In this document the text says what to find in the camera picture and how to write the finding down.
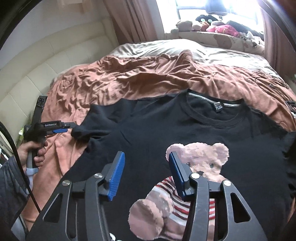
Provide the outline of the black bear print t-shirt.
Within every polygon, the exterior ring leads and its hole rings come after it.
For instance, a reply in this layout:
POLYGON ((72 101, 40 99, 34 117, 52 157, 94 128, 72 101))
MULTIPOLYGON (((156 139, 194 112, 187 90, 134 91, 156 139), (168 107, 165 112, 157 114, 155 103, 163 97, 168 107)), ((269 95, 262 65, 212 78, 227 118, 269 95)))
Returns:
POLYGON ((120 240, 181 240, 190 205, 176 192, 171 152, 211 181, 233 182, 268 240, 287 224, 295 199, 295 133, 243 99, 187 89, 92 105, 71 135, 87 147, 64 175, 70 181, 88 179, 125 153, 119 190, 105 206, 109 230, 120 240))

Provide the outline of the brown bed blanket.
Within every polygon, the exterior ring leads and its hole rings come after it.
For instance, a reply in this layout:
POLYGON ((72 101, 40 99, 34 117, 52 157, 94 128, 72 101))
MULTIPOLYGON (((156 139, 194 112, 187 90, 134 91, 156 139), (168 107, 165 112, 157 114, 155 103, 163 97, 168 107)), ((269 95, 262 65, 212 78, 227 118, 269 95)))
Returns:
MULTIPOLYGON (((61 75, 51 86, 43 121, 75 122, 86 118, 92 105, 111 105, 121 99, 137 100, 190 89, 217 99, 245 103, 266 114, 288 132, 295 120, 285 104, 295 100, 290 87, 276 74, 245 68, 209 65, 193 59, 189 50, 170 56, 121 58, 113 55, 80 65, 61 75)), ((31 225, 64 175, 87 147, 72 137, 72 130, 48 138, 44 166, 34 177, 33 194, 23 217, 31 225)))

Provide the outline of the cream padded headboard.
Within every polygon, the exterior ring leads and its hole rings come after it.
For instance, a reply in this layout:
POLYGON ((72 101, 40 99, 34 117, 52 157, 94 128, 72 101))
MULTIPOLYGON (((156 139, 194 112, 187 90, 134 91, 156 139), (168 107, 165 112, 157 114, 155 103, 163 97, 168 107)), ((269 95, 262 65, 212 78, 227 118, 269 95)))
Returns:
POLYGON ((117 46, 112 21, 104 18, 48 35, 1 68, 1 122, 13 140, 59 73, 99 60, 117 46))

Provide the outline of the person legs in patterned trousers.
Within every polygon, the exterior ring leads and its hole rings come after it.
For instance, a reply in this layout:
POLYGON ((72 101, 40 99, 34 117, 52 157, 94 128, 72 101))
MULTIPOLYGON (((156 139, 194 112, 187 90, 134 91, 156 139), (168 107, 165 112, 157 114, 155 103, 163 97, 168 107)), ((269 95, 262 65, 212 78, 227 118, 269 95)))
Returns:
POLYGON ((26 183, 12 156, 1 167, 1 240, 17 240, 11 228, 27 202, 26 183))

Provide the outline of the beige pillow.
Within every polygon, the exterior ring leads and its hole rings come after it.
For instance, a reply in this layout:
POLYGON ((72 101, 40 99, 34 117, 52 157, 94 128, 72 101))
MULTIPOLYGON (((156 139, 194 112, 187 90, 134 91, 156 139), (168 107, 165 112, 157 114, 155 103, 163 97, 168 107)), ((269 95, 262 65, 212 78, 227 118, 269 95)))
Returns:
POLYGON ((123 44, 110 54, 118 57, 155 57, 161 54, 175 56, 189 50, 193 59, 202 63, 237 66, 248 69, 269 68, 266 59, 259 55, 235 50, 206 47, 186 39, 158 40, 137 44, 123 44))

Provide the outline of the small items on bed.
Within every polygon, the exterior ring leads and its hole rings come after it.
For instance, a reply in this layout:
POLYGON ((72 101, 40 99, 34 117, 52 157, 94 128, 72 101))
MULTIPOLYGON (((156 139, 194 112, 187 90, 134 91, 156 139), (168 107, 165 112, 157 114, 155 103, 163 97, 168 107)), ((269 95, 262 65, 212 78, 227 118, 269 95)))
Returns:
POLYGON ((286 100, 285 104, 288 106, 293 118, 296 116, 296 103, 293 100, 286 100))

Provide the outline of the bear pattern window cushion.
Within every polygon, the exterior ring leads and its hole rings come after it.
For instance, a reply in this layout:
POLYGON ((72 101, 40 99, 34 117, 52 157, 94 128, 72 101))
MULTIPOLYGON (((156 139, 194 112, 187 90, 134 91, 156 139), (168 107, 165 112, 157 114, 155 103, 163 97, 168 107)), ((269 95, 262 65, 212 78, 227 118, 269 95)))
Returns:
POLYGON ((245 37, 210 32, 173 32, 172 39, 188 39, 203 46, 235 50, 250 54, 264 56, 264 42, 245 37))

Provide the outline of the left pink curtain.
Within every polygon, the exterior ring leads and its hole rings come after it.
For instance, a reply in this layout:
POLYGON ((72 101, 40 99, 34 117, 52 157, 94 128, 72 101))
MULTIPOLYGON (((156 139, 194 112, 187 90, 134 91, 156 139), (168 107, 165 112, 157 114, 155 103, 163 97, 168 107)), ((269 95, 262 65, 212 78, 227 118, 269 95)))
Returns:
POLYGON ((164 38, 156 1, 104 1, 119 44, 155 41, 164 38))

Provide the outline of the pink curtain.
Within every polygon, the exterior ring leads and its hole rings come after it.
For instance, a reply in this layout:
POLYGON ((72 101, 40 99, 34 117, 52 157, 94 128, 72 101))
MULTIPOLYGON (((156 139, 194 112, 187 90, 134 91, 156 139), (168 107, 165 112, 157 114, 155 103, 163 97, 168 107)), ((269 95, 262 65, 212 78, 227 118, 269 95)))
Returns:
POLYGON ((282 77, 295 77, 295 49, 290 40, 274 20, 277 10, 288 17, 295 25, 295 1, 259 1, 264 22, 265 58, 271 67, 282 77))
POLYGON ((104 1, 119 44, 155 41, 164 38, 156 1, 104 1))

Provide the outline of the plush toys on sill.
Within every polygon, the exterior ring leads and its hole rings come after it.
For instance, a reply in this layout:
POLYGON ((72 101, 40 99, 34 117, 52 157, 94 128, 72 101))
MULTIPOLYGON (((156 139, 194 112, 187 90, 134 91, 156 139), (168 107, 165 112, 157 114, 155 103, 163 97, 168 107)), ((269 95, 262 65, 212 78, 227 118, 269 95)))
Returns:
POLYGON ((213 15, 199 15, 194 21, 178 21, 175 28, 171 29, 171 35, 177 38, 179 33, 182 32, 208 32, 247 39, 259 37, 264 40, 264 34, 262 32, 257 32, 232 20, 224 23, 213 15))

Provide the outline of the right pink curtain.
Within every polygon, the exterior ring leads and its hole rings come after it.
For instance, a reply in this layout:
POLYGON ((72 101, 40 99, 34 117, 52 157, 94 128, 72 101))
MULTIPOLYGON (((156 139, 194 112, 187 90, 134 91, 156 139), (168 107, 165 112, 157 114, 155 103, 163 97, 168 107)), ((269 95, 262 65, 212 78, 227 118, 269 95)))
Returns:
POLYGON ((277 10, 288 17, 295 25, 295 1, 259 1, 264 22, 265 58, 271 67, 282 77, 295 77, 295 49, 290 40, 274 20, 277 10))

